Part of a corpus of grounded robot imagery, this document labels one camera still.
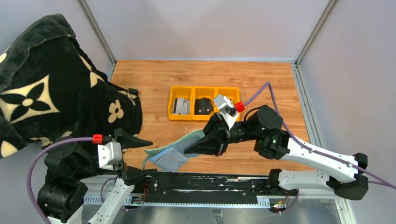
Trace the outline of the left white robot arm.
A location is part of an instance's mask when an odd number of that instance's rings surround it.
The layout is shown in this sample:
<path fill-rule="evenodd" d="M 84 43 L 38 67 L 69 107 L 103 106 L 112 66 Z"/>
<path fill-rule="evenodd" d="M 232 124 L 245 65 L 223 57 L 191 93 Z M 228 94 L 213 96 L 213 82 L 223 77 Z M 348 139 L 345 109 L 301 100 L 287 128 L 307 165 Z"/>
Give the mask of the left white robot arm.
<path fill-rule="evenodd" d="M 121 128 L 108 136 L 62 137 L 43 151 L 47 167 L 45 184 L 33 203 L 47 224 L 80 224 L 83 222 L 84 197 L 88 187 L 83 180 L 99 175 L 115 175 L 114 187 L 91 224 L 111 224 L 127 196 L 139 192 L 143 179 L 154 169 L 129 167 L 124 163 L 123 150 L 151 146 Z"/>

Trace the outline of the mint green card holder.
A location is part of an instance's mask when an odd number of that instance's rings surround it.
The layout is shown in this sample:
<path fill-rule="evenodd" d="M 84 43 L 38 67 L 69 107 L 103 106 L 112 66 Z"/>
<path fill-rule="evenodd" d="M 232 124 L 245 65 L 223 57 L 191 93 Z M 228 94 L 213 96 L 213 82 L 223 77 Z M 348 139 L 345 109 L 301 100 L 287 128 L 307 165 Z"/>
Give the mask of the mint green card holder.
<path fill-rule="evenodd" d="M 196 130 L 164 147 L 144 149 L 147 157 L 143 160 L 141 168 L 145 169 L 147 162 L 150 161 L 162 171 L 175 173 L 190 158 L 200 156 L 199 154 L 186 154 L 185 150 L 204 136 L 202 130 Z"/>

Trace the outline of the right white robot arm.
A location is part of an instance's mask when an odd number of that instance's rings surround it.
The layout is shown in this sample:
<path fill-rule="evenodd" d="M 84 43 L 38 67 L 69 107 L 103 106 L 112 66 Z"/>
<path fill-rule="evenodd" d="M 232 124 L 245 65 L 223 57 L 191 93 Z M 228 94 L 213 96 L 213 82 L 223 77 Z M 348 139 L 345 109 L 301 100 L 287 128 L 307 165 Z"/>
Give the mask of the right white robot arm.
<path fill-rule="evenodd" d="M 343 155 L 311 145 L 282 129 L 283 119 L 267 105 L 250 110 L 243 121 L 229 126 L 220 114 L 212 115 L 204 136 L 185 149 L 186 154 L 221 156 L 228 145 L 254 141 L 254 150 L 268 160 L 293 161 L 309 171 L 272 169 L 262 188 L 273 195 L 297 189 L 320 189 L 348 200 L 361 200 L 368 191 L 363 169 L 365 154 Z"/>

